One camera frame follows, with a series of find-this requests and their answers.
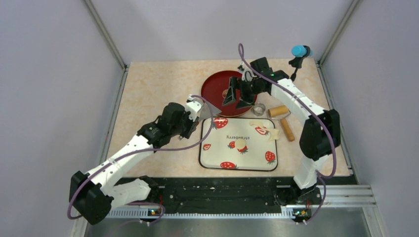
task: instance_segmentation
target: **strawberry print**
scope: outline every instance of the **strawberry print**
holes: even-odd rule
[[[204,151],[207,151],[210,147],[211,147],[211,144],[204,144],[204,145],[202,146],[202,149],[203,149]]]
[[[237,165],[228,161],[221,163],[220,166],[223,169],[238,169]]]
[[[240,154],[244,154],[244,153],[248,152],[248,147],[245,146],[242,149],[237,149],[237,150],[240,152]]]
[[[230,149],[235,148],[236,147],[235,142],[234,141],[230,142],[230,144],[228,144],[227,147]]]
[[[262,129],[262,128],[260,128],[260,127],[255,127],[254,129],[255,129],[255,130],[256,130],[256,132],[258,132],[260,135],[265,135],[265,136],[269,135],[269,132],[268,132],[268,131],[263,130],[263,129]]]
[[[275,163],[275,154],[273,152],[266,152],[265,159],[268,161],[268,164]]]
[[[215,129],[223,128],[227,125],[228,119],[226,118],[214,118],[214,123],[212,124],[212,127]]]

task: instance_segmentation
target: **dough piece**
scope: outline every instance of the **dough piece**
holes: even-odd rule
[[[269,132],[269,134],[271,134],[271,136],[268,139],[268,142],[271,142],[273,140],[278,140],[279,139],[279,129],[276,128],[263,128],[263,130],[266,130]]]
[[[241,150],[246,146],[246,140],[239,138],[234,142],[234,145],[237,149]]]
[[[264,128],[263,127],[263,123],[261,121],[257,121],[257,120],[252,120],[249,122],[249,125],[252,127],[259,127],[262,130],[268,131],[270,134],[270,137],[268,139],[268,142],[271,142],[273,140],[278,140],[279,139],[279,129],[276,128]]]
[[[252,127],[263,127],[263,123],[261,121],[257,121],[257,120],[252,120],[249,122],[249,125]]]

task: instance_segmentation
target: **metal frame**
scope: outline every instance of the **metal frame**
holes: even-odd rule
[[[115,60],[120,65],[123,71],[123,77],[121,78],[121,83],[118,88],[118,94],[116,97],[116,101],[114,104],[113,113],[110,119],[110,124],[108,127],[108,136],[104,141],[104,145],[102,147],[102,152],[100,154],[99,160],[103,162],[106,159],[109,145],[111,142],[111,137],[113,133],[113,129],[116,122],[116,117],[118,114],[118,109],[120,106],[122,92],[124,89],[124,85],[126,82],[127,74],[128,74],[128,67],[124,62],[121,54],[119,53],[115,43],[113,42],[112,38],[109,35],[103,21],[101,20],[98,12],[96,11],[93,3],[91,0],[82,0],[82,2],[87,7],[90,15],[93,18],[96,26],[98,27],[99,32],[101,33],[105,43],[107,44],[109,50],[112,52]],[[362,0],[353,0],[349,9],[347,10],[346,14],[344,15],[341,23],[339,24],[338,28],[336,29],[335,33],[333,34],[328,46],[326,47],[325,52],[323,53],[321,59],[317,62],[317,69],[320,75],[320,79],[323,85],[323,89],[326,94],[326,99],[330,108],[334,107],[334,100],[331,92],[329,91],[329,87],[327,85],[327,80],[325,79],[322,65],[327,60],[331,50],[335,46],[335,43],[338,41],[339,36],[344,31],[349,19],[352,17],[353,12],[357,9],[359,4]],[[345,155],[346,162],[348,164],[348,168],[351,171],[351,174],[356,174],[356,168],[354,164],[351,162],[349,156],[349,149],[344,140],[344,129],[341,129],[342,132],[342,148]],[[377,204],[369,185],[328,185],[328,192],[326,195],[326,200],[324,204],[324,208],[350,208],[350,207],[362,207],[366,222],[368,224],[368,228],[370,230],[372,237],[380,237],[380,236],[388,236],[386,232],[386,228],[383,224],[382,218],[377,208]],[[323,187],[319,187],[321,193],[323,193]],[[231,214],[231,215],[223,215],[223,214],[168,214],[165,215],[163,218],[169,219],[184,219],[184,218],[292,218],[292,211],[293,208],[302,208],[302,205],[287,205],[286,207],[282,207],[282,213],[270,213],[270,214]],[[116,210],[113,210],[109,213],[109,218],[150,218],[146,216],[148,209],[141,207],[122,207]],[[84,218],[80,218],[73,222],[73,228],[71,231],[70,236],[72,237],[83,237],[84,233],[87,228],[87,221]]]

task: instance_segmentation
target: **metal floor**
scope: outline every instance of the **metal floor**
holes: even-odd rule
[[[105,219],[85,237],[369,237],[361,208],[322,208],[307,226],[284,219],[163,219],[147,227],[130,219]]]

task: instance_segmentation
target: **round dough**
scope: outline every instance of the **round dough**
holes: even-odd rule
[[[239,138],[234,142],[234,145],[237,149],[241,150],[246,146],[246,140]]]

